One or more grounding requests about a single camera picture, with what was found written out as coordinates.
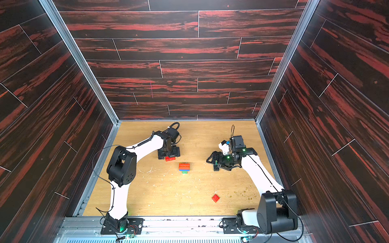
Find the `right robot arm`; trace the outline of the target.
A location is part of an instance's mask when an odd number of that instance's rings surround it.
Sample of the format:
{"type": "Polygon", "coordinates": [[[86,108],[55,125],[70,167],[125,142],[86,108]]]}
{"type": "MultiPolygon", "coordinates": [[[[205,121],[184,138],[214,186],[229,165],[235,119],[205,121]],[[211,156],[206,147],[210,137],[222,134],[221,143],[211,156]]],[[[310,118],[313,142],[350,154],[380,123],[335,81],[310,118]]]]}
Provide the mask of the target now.
{"type": "Polygon", "coordinates": [[[297,197],[285,190],[262,164],[254,148],[244,144],[242,136],[233,136],[219,144],[221,151],[214,151],[207,159],[214,171],[244,169],[260,194],[257,209],[239,210],[234,221],[227,220],[225,229],[232,228],[248,233],[281,233],[298,228],[297,197]]]}

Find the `red small lego brick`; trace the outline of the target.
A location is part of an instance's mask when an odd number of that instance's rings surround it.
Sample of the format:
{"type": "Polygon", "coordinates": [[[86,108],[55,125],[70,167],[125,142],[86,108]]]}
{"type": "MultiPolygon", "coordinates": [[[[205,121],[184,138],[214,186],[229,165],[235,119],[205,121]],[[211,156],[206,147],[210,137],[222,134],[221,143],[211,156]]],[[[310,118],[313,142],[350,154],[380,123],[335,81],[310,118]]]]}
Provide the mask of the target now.
{"type": "Polygon", "coordinates": [[[215,203],[217,203],[217,202],[220,200],[220,197],[219,197],[217,194],[215,194],[215,195],[212,197],[212,200],[213,200],[215,203]]]}

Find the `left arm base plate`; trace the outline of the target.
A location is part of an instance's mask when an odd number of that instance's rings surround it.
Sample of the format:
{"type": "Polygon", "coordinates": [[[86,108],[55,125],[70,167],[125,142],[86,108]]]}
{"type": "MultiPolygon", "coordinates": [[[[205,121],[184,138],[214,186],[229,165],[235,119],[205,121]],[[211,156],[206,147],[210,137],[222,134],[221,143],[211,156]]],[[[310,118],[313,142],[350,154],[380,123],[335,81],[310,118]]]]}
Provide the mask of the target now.
{"type": "Polygon", "coordinates": [[[123,218],[120,220],[105,219],[101,235],[140,235],[143,228],[143,218],[123,218]]]}

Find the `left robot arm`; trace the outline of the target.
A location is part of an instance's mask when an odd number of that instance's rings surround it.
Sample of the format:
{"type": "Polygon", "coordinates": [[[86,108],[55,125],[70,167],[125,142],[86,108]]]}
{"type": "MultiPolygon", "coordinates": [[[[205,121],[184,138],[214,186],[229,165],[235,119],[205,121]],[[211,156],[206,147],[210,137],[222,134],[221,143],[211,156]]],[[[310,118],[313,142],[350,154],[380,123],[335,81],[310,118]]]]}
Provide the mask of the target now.
{"type": "Polygon", "coordinates": [[[111,183],[110,209],[106,213],[105,222],[116,232],[127,229],[127,199],[131,182],[137,173],[137,163],[148,154],[157,151],[158,159],[176,158],[180,156],[178,132],[179,123],[175,122],[164,131],[152,132],[151,136],[133,146],[117,146],[114,149],[106,172],[111,183]]]}

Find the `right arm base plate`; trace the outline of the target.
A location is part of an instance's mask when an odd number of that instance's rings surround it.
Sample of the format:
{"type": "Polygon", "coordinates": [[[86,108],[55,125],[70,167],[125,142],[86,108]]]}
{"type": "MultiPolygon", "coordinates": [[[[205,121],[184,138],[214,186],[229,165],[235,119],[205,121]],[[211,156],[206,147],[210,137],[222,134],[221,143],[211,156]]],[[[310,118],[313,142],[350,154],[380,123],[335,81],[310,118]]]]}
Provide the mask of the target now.
{"type": "Polygon", "coordinates": [[[242,232],[238,229],[236,217],[222,218],[219,223],[219,227],[223,230],[224,234],[242,234],[242,232]]]}

